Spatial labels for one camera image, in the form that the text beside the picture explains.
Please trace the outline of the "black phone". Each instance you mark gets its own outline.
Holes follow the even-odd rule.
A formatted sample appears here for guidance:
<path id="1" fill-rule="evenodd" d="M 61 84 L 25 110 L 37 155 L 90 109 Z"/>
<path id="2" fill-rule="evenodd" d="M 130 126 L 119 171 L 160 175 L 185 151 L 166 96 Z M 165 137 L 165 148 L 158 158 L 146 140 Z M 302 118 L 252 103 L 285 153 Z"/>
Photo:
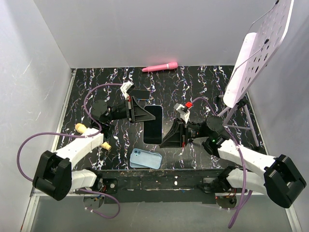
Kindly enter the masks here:
<path id="1" fill-rule="evenodd" d="M 155 116 L 155 120 L 144 122 L 143 142 L 159 145 L 162 143 L 163 108 L 161 105 L 146 105 L 145 110 Z"/>

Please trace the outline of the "light blue phone case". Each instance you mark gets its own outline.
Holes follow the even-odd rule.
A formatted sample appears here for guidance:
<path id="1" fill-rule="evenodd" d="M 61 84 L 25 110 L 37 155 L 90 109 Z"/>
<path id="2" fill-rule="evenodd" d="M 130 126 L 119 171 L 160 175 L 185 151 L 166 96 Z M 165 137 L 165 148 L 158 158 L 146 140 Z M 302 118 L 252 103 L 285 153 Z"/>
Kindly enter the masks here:
<path id="1" fill-rule="evenodd" d="M 131 168 L 150 168 L 150 169 L 152 169 L 152 167 L 148 167 L 148 166 L 143 166 L 143 165 L 139 165 L 139 164 L 135 164 L 135 163 L 132 163 L 132 162 L 130 162 L 130 167 Z"/>

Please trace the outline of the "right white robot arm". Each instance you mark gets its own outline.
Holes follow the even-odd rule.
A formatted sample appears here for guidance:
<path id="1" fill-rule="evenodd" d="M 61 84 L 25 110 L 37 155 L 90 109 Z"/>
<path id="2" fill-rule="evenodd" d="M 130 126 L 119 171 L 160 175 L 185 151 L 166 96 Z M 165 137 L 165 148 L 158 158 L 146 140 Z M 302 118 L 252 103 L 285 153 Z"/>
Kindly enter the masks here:
<path id="1" fill-rule="evenodd" d="M 280 207 L 289 208 L 307 186 L 288 156 L 264 155 L 236 144 L 218 116 L 210 116 L 202 123 L 174 119 L 159 146 L 185 147 L 196 138 L 206 138 L 202 146 L 208 154 L 242 167 L 228 166 L 213 181 L 202 184 L 200 187 L 207 192 L 229 192 L 243 188 L 262 193 Z"/>

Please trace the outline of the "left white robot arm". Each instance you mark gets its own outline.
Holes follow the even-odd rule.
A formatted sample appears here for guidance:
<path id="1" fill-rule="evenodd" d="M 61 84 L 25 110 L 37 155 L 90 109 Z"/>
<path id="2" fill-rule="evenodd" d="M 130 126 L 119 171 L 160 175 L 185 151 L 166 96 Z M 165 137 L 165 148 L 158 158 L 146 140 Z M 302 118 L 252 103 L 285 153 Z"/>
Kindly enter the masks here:
<path id="1" fill-rule="evenodd" d="M 75 129 L 82 136 L 55 152 L 45 151 L 40 157 L 32 185 L 34 188 L 62 200 L 75 189 L 87 188 L 92 193 L 102 190 L 103 182 L 93 170 L 73 171 L 73 167 L 97 147 L 109 151 L 107 142 L 113 134 L 113 120 L 128 119 L 131 123 L 153 121 L 156 117 L 139 105 L 135 97 L 128 97 L 110 107 L 104 100 L 97 100 L 91 108 L 91 126 L 78 123 Z"/>

